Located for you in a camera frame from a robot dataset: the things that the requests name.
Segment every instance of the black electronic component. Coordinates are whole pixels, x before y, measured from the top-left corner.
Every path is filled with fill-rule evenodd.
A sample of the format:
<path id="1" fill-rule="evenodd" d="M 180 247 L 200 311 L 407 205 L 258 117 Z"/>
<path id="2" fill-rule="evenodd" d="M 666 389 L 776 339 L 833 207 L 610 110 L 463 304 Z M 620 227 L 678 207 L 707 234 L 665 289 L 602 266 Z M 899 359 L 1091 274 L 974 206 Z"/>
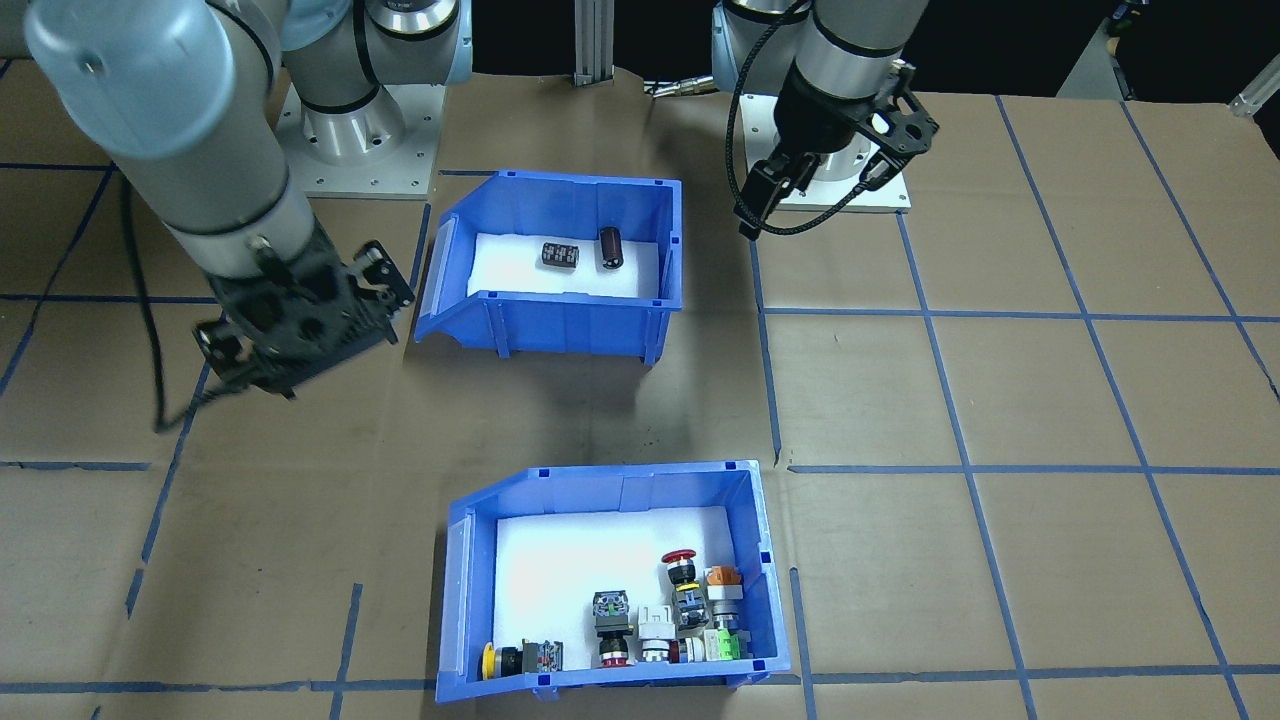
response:
<path id="1" fill-rule="evenodd" d="M 607 270 L 622 266 L 622 234 L 618 228 L 600 228 L 600 258 Z"/>
<path id="2" fill-rule="evenodd" d="M 553 268 L 576 268 L 577 246 L 558 242 L 543 243 L 543 264 Z"/>
<path id="3" fill-rule="evenodd" d="M 635 630 L 628 621 L 631 605 L 626 591 L 598 592 L 591 598 L 595 634 L 600 638 L 600 666 L 626 667 L 631 655 L 627 635 Z"/>
<path id="4" fill-rule="evenodd" d="M 509 678 L 518 675 L 524 666 L 525 653 L 515 647 L 504 647 L 498 651 L 498 675 Z"/>

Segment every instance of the blue storage bin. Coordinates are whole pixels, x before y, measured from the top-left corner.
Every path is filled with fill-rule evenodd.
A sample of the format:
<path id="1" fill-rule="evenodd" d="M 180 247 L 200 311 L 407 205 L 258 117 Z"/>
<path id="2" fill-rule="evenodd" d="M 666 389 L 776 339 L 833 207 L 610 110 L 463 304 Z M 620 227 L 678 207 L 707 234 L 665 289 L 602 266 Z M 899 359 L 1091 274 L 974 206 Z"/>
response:
<path id="1" fill-rule="evenodd" d="M 678 181 L 499 170 L 440 218 L 413 338 L 444 332 L 503 357 L 541 350 L 631 355 L 652 365 L 682 304 L 682 214 Z M 479 233 L 594 242 L 608 225 L 623 240 L 658 246 L 654 297 L 467 292 Z"/>
<path id="2" fill-rule="evenodd" d="M 721 660 L 689 664 L 636 662 L 627 667 L 575 669 L 570 660 L 571 643 L 596 643 L 590 623 L 590 589 L 626 589 L 632 594 L 632 614 L 637 610 L 637 597 L 648 592 L 669 593 L 669 584 L 659 588 L 609 587 L 609 568 L 584 561 L 593 546 L 616 547 L 625 555 L 635 544 L 644 547 L 639 559 L 640 570 L 649 573 L 654 583 L 667 583 L 666 566 L 655 550 L 666 542 L 681 542 L 696 527 L 663 524 L 672 512 L 695 512 L 721 518 L 727 561 L 742 575 L 744 600 L 740 602 L 741 624 L 750 632 L 749 659 Z M 653 519 L 652 537 L 635 534 L 611 537 L 614 528 L 637 527 Z M 590 523 L 603 523 L 608 528 L 595 543 L 581 543 L 568 534 L 554 537 L 556 528 L 590 528 Z M 562 542 L 567 553 L 548 553 L 530 568 L 527 552 L 530 536 L 515 537 L 506 530 L 521 523 L 522 528 L 536 524 L 541 533 L 532 543 Z M 708 537 L 717 534 L 716 523 L 707 523 Z M 721 542 L 708 539 L 708 547 Z M 549 562 L 548 571 L 539 562 Z M 499 592 L 499 575 L 516 566 L 530 582 L 522 592 Z M 699 571 L 707 566 L 699 565 Z M 557 593 L 564 585 L 568 596 Z M 791 669 L 778 574 L 773 562 L 773 544 L 765 518 L 764 489 L 760 484 L 759 464 L 754 460 L 723 462 L 680 462 L 671 465 L 616 465 L 588 468 L 532 468 L 518 473 L 484 491 L 463 497 L 449 506 L 448 553 L 444 570 L 444 606 L 440 632 L 440 669 L 435 684 L 436 702 L 475 698 L 518 689 L 532 691 L 543 700 L 557 697 L 559 688 L 581 685 L 684 685 L 727 684 L 739 687 L 755 683 L 771 673 Z M 495 641 L 495 619 L 507 609 L 507 616 L 520 612 L 524 620 L 516 628 L 530 642 L 544 639 L 564 641 L 566 669 L 553 673 L 527 673 L 483 680 L 480 664 L 485 644 Z M 557 621 L 576 623 L 577 632 L 568 637 L 547 637 L 545 628 Z M 508 630 L 504 642 L 497 646 L 518 644 L 520 635 Z M 639 638 L 630 639 L 631 657 L 640 653 Z"/>

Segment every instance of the blue tape line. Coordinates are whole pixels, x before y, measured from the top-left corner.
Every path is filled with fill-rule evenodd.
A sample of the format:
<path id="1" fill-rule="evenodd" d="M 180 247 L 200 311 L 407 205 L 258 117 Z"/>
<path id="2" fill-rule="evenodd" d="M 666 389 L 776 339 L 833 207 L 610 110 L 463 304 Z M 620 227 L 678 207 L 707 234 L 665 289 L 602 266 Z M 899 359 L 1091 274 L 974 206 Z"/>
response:
<path id="1" fill-rule="evenodd" d="M 1216 665 L 1138 665 L 1115 667 L 1039 667 L 1027 671 L 1034 680 L 1079 678 L 1178 678 L 1217 675 Z M 1233 665 L 1236 675 L 1280 675 L 1280 665 Z M 1016 679 L 1015 670 L 942 670 L 925 673 L 817 673 L 815 685 L 861 685 L 886 683 L 986 683 Z M 804 678 L 790 673 L 773 674 L 762 685 L 799 685 Z M 124 694 L 124 693 L 291 693 L 311 692 L 404 692 L 435 689 L 434 679 L 403 678 L 379 680 L 285 680 L 282 683 L 214 685 L 204 683 L 96 682 L 96 683 L 0 683 L 0 694 Z"/>
<path id="2" fill-rule="evenodd" d="M 312 683 L 312 691 L 324 692 L 323 683 Z M 404 678 L 399 680 L 348 680 L 346 683 L 333 683 L 334 691 L 344 693 L 357 692 L 402 692 L 402 691 L 434 691 L 435 680 L 419 678 Z"/>
<path id="3" fill-rule="evenodd" d="M 342 660 L 338 662 L 338 682 L 347 680 L 347 670 L 351 667 L 351 651 L 356 646 L 356 620 L 360 619 L 360 597 L 365 593 L 365 585 L 352 583 L 351 606 L 347 610 L 347 629 L 342 635 Z"/>
<path id="4" fill-rule="evenodd" d="M 334 691 L 333 701 L 329 703 L 329 720 L 342 717 L 342 693 L 346 691 L 343 685 L 347 683 L 347 670 L 351 667 L 351 651 L 356 647 L 356 621 L 360 619 L 360 596 L 364 593 L 364 584 L 352 583 L 351 606 L 347 609 L 347 628 L 342 634 L 342 659 L 338 661 L 338 679 L 335 682 L 338 689 Z"/>
<path id="5" fill-rule="evenodd" d="M 768 678 L 755 683 L 758 685 L 799 685 L 800 676 L 792 673 L 772 673 Z"/>
<path id="6" fill-rule="evenodd" d="M 764 319 L 764 281 L 760 277 L 760 254 L 755 242 L 749 242 L 751 254 L 751 283 L 755 287 L 755 315 L 760 331 L 760 355 L 764 359 L 764 396 L 769 404 L 769 432 L 773 434 L 773 462 L 782 456 L 782 423 L 778 420 L 778 395 L 773 387 L 773 356 L 769 354 L 769 328 Z"/>
<path id="7" fill-rule="evenodd" d="M 984 683 L 1016 680 L 1016 670 L 943 670 L 936 673 L 819 673 L 819 685 L 879 685 L 892 683 Z"/>
<path id="8" fill-rule="evenodd" d="M 1016 320 L 1107 320 L 1143 323 L 1280 323 L 1274 315 L 1161 315 L 1153 313 L 1048 313 L 1039 310 L 911 310 L 909 307 L 765 307 L 769 315 L 858 315 L 870 318 L 988 318 Z"/>
<path id="9" fill-rule="evenodd" d="M 1263 377 L 1267 378 L 1267 383 L 1271 386 L 1271 393 L 1280 398 L 1280 389 L 1276 389 L 1276 380 L 1271 377 L 1267 370 L 1267 364 L 1262 360 L 1262 355 L 1258 352 L 1256 345 L 1253 345 L 1253 338 L 1249 337 L 1249 331 L 1245 329 L 1244 323 L 1240 322 L 1239 314 L 1235 311 L 1235 305 L 1231 302 L 1230 296 L 1226 293 L 1226 286 L 1219 279 L 1217 272 L 1213 270 L 1213 264 L 1208 261 L 1208 254 L 1204 252 L 1204 246 L 1201 245 L 1199 236 L 1196 234 L 1196 229 L 1192 228 L 1190 220 L 1187 219 L 1187 213 L 1183 211 L 1183 204 L 1178 201 L 1178 196 L 1174 195 L 1174 188 L 1170 187 L 1169 179 L 1165 178 L 1165 172 L 1160 169 L 1160 163 L 1156 161 L 1156 155 L 1151 151 L 1151 146 L 1147 145 L 1147 138 L 1143 137 L 1142 131 L 1138 129 L 1138 123 L 1133 119 L 1133 114 L 1129 111 L 1129 105 L 1125 101 L 1120 101 L 1120 109 L 1124 110 L 1124 117 L 1129 120 L 1129 127 L 1133 128 L 1134 137 L 1138 138 L 1138 143 L 1142 145 L 1142 151 L 1147 154 L 1147 160 L 1151 163 L 1151 168 L 1156 170 L 1156 177 L 1160 178 L 1160 184 L 1165 188 L 1165 195 L 1169 196 L 1169 201 L 1172 202 L 1174 210 L 1178 210 L 1178 219 L 1183 222 L 1183 228 L 1187 229 L 1187 237 L 1192 240 L 1192 245 L 1196 247 L 1196 254 L 1199 255 L 1201 263 L 1204 265 L 1204 270 L 1208 272 L 1210 279 L 1213 281 L 1213 287 L 1217 290 L 1217 295 L 1222 299 L 1222 305 L 1226 306 L 1226 311 L 1231 315 L 1235 322 L 1235 329 L 1240 332 L 1240 337 L 1244 338 L 1244 345 L 1249 348 L 1249 355 L 1253 355 L 1253 361 L 1258 364 L 1262 370 Z"/>
<path id="10" fill-rule="evenodd" d="M 902 214 L 899 213 L 896 217 L 897 231 L 902 236 L 902 250 L 906 252 L 906 264 L 911 269 L 911 282 L 915 283 L 915 295 L 920 301 L 920 309 L 928 311 L 929 302 L 924 296 L 924 281 L 920 278 L 920 268 L 915 261 L 915 251 L 911 250 L 911 234 L 906 231 L 906 220 L 902 219 Z M 982 548 L 987 553 L 987 568 L 991 570 L 991 579 L 996 585 L 996 601 L 1000 603 L 1000 615 L 1005 621 L 1005 634 L 1009 637 L 1009 650 L 1014 656 L 1014 670 L 1018 673 L 1018 684 L 1023 691 L 1023 705 L 1027 706 L 1027 719 L 1037 720 L 1036 698 L 1032 697 L 1032 683 L 1027 675 L 1027 664 L 1023 661 L 1021 643 L 1018 642 L 1018 628 L 1014 626 L 1014 615 L 1009 607 L 1009 597 L 1005 593 L 1005 580 L 1001 578 L 1000 565 L 996 562 L 996 547 L 991 541 L 991 530 L 987 528 L 987 514 L 982 509 L 982 498 L 978 496 L 978 482 L 974 479 L 973 468 L 969 462 L 969 447 L 964 441 L 964 430 L 960 428 L 960 415 L 956 413 L 955 397 L 951 393 L 951 380 L 947 378 L 947 368 L 942 361 L 942 346 L 938 345 L 938 333 L 933 327 L 933 318 L 924 316 L 924 329 L 929 336 L 933 364 L 938 369 L 942 398 L 947 405 L 951 432 L 955 434 L 956 450 L 960 452 L 960 464 L 964 466 L 964 479 L 969 488 L 969 501 L 973 503 L 973 514 L 978 521 Z"/>
<path id="11" fill-rule="evenodd" d="M 192 400 L 205 392 L 205 383 L 209 382 L 209 364 L 200 370 L 200 379 L 196 380 L 196 391 L 191 393 Z M 178 433 L 178 442 L 173 446 L 173 457 L 169 460 L 169 471 L 165 474 L 164 484 L 160 487 L 160 497 L 156 498 L 156 507 L 151 512 L 151 524 L 147 527 L 147 538 L 142 542 L 142 564 L 151 561 L 151 551 L 155 550 L 156 536 L 160 533 L 160 519 L 164 516 L 165 503 L 169 502 L 169 489 L 173 488 L 173 478 L 178 473 L 178 464 L 182 461 L 182 450 L 187 446 L 187 436 L 191 434 L 191 425 L 196 421 L 192 413 L 182 423 L 182 432 Z"/>
<path id="12" fill-rule="evenodd" d="M 800 647 L 800 685 L 804 688 L 805 717 L 818 720 L 818 700 L 813 694 L 813 666 L 809 664 L 809 628 L 804 620 L 799 568 L 791 569 L 791 606 L 796 616 L 796 644 Z"/>
<path id="13" fill-rule="evenodd" d="M 36 333 L 36 318 L 40 316 L 40 307 L 44 305 L 44 300 L 49 297 L 49 292 L 54 288 L 54 282 L 58 279 L 58 274 L 63 272 L 67 259 L 72 256 L 72 251 L 76 250 L 81 238 L 84 237 L 88 222 L 93 217 L 97 204 L 102 200 L 102 193 L 106 192 L 106 186 L 111 181 L 111 174 L 114 172 L 115 168 L 109 167 L 102 173 L 102 179 L 99 181 L 97 190 L 93 191 L 93 197 L 90 200 L 88 208 L 84 210 L 84 215 L 81 218 L 79 225 L 76 227 L 76 234 L 72 236 L 72 241 L 67 245 L 67 250 L 63 251 L 63 256 L 59 258 L 58 264 L 54 265 L 54 272 L 49 275 L 49 282 L 45 283 L 45 288 L 40 291 L 36 307 L 31 311 L 31 320 L 27 322 L 27 329 L 22 333 L 22 340 L 18 342 L 18 347 L 14 348 L 13 356 L 9 359 L 9 366 L 5 368 L 4 377 L 0 377 L 0 396 L 4 395 L 5 389 L 9 387 L 9 380 L 12 380 L 14 373 L 18 372 L 18 363 L 27 352 L 27 347 L 31 345 L 31 338 Z"/>
<path id="14" fill-rule="evenodd" d="M 45 460 L 4 460 L 0 468 L 19 468 L 22 470 L 92 470 L 96 473 L 143 473 L 151 469 L 150 462 L 63 462 Z"/>
<path id="15" fill-rule="evenodd" d="M 18 361 L 27 352 L 27 346 L 31 343 L 31 336 L 36 332 L 36 311 L 32 310 L 31 320 L 27 323 L 27 329 L 22 333 L 22 340 L 18 341 L 18 346 L 13 348 L 13 355 L 9 356 L 9 365 L 4 370 L 4 375 L 0 375 L 0 396 L 4 396 L 4 391 L 9 388 L 9 380 L 13 379 L 14 373 L 18 372 Z"/>
<path id="16" fill-rule="evenodd" d="M 1117 667 L 1043 667 L 1028 670 L 1033 680 L 1069 680 L 1080 678 L 1179 678 L 1217 675 L 1217 665 L 1134 665 Z"/>
<path id="17" fill-rule="evenodd" d="M 426 252 L 426 232 L 431 227 L 431 204 L 422 208 L 422 223 L 417 228 L 417 249 L 413 251 L 413 270 L 410 273 L 408 287 L 417 292 L 419 273 L 422 272 L 422 255 Z"/>
<path id="18" fill-rule="evenodd" d="M 1000 117 L 1005 122 L 1005 129 L 1009 132 L 1009 138 L 1012 141 L 1014 150 L 1018 152 L 1018 161 L 1021 164 L 1023 173 L 1027 176 L 1027 183 L 1032 188 L 1032 195 L 1036 196 L 1036 204 L 1039 206 L 1041 217 L 1044 219 L 1044 227 L 1048 228 L 1048 234 L 1053 240 L 1053 249 L 1057 251 L 1059 260 L 1062 263 L 1062 269 L 1066 272 L 1066 279 L 1071 286 L 1071 293 L 1075 296 L 1080 313 L 1088 314 L 1088 307 L 1084 304 L 1084 296 L 1082 295 L 1080 287 L 1075 281 L 1075 274 L 1071 272 L 1071 265 L 1066 260 L 1066 252 L 1062 250 L 1062 242 L 1057 236 L 1057 229 L 1053 227 L 1053 220 L 1048 215 L 1048 208 L 1044 205 L 1044 199 L 1041 196 L 1039 187 L 1036 183 L 1036 177 L 1032 174 L 1032 169 L 1027 163 L 1027 156 L 1023 152 L 1021 143 L 1018 141 L 1018 133 L 1014 132 L 1014 124 L 1009 119 L 1005 102 L 1000 99 L 1000 96 L 996 96 L 996 106 L 1000 109 Z M 1204 625 L 1204 633 L 1208 635 L 1210 644 L 1213 647 L 1213 655 L 1217 657 L 1219 670 L 1226 680 L 1228 689 L 1231 692 L 1231 700 L 1235 701 L 1235 710 L 1238 711 L 1240 720 L 1249 720 L 1249 712 L 1244 707 L 1244 700 L 1240 697 L 1240 689 L 1236 687 L 1235 678 L 1228 665 L 1226 653 L 1222 651 L 1222 643 L 1219 641 L 1217 632 L 1213 629 L 1213 623 L 1210 620 L 1208 611 L 1206 611 L 1204 603 L 1201 600 L 1196 578 L 1192 575 L 1190 565 L 1187 562 L 1187 555 L 1183 552 L 1183 546 L 1178 541 L 1178 533 L 1174 530 L 1174 523 L 1169 518 L 1169 510 L 1165 507 L 1165 500 L 1160 495 L 1160 487 L 1156 484 L 1156 477 L 1149 468 L 1147 452 L 1143 450 L 1142 439 L 1138 437 L 1137 425 L 1133 421 L 1133 416 L 1129 414 L 1129 407 L 1125 405 L 1124 396 L 1120 392 L 1120 384 L 1116 382 L 1115 373 L 1111 370 L 1111 363 L 1107 361 L 1107 355 L 1102 348 L 1102 340 L 1098 337 L 1098 331 L 1092 319 L 1085 318 L 1084 327 L 1089 332 L 1089 340 L 1093 342 L 1093 350 L 1098 355 L 1098 363 L 1102 365 L 1102 373 L 1107 378 L 1107 386 L 1110 386 L 1111 395 L 1115 397 L 1116 406 L 1120 409 L 1120 416 L 1124 419 L 1125 430 L 1128 430 L 1129 439 L 1133 442 L 1134 452 L 1138 454 L 1138 461 L 1143 468 L 1146 468 L 1144 475 L 1147 478 L 1147 487 L 1151 491 L 1151 498 L 1156 503 L 1156 511 L 1160 514 L 1160 521 L 1164 524 L 1165 533 L 1169 536 L 1169 543 L 1172 547 L 1174 556 L 1178 559 L 1178 565 L 1183 571 L 1183 579 L 1187 582 L 1187 589 L 1190 592 L 1192 600 L 1196 602 L 1196 610 L 1199 612 L 1201 623 Z"/>
<path id="19" fill-rule="evenodd" d="M 0 163 L 0 170 L 61 170 L 78 173 L 101 173 L 111 165 L 61 165 L 58 163 Z"/>
<path id="20" fill-rule="evenodd" d="M 129 594 L 124 597 L 124 616 L 133 619 L 133 605 L 138 601 L 138 591 L 142 589 L 142 568 L 133 570 L 133 582 L 129 583 Z"/>

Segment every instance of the capacitor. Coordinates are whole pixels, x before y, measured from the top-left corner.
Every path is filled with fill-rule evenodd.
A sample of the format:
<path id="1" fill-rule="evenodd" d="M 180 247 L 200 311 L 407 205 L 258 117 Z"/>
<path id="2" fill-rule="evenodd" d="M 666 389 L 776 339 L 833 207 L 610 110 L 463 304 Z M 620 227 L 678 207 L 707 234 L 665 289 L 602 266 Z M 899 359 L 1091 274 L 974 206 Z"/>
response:
<path id="1" fill-rule="evenodd" d="M 618 228 L 600 228 L 600 256 L 607 270 L 622 266 L 622 234 L 618 233 Z"/>

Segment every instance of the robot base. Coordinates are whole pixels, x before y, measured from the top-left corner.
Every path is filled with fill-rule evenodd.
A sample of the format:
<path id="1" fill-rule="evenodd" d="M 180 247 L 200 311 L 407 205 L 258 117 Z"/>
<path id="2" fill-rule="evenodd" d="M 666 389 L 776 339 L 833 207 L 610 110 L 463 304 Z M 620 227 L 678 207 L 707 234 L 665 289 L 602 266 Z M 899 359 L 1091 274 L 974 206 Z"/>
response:
<path id="1" fill-rule="evenodd" d="M 294 88 L 280 109 L 275 138 L 289 160 L 289 172 L 308 197 L 372 197 L 425 200 L 431 187 L 435 154 L 444 127 L 442 85 L 387 86 L 404 115 L 406 137 L 379 147 L 362 165 L 332 165 L 312 151 L 302 132 L 302 102 Z"/>
<path id="2" fill-rule="evenodd" d="M 773 124 L 774 102 L 777 102 L 777 97 L 771 95 L 742 95 L 742 132 L 746 136 L 748 168 L 758 160 L 768 158 L 777 143 L 778 131 Z M 856 173 L 854 177 L 840 182 L 823 182 L 815 178 L 809 183 L 809 190 L 804 195 L 792 192 L 786 200 L 778 204 L 777 209 L 820 213 L 849 195 L 855 182 L 858 182 Z M 845 209 L 841 211 L 896 213 L 899 210 L 909 210 L 910 208 L 911 197 L 906 191 L 906 179 L 900 174 L 884 187 L 874 192 L 859 195 L 849 205 L 845 205 Z"/>

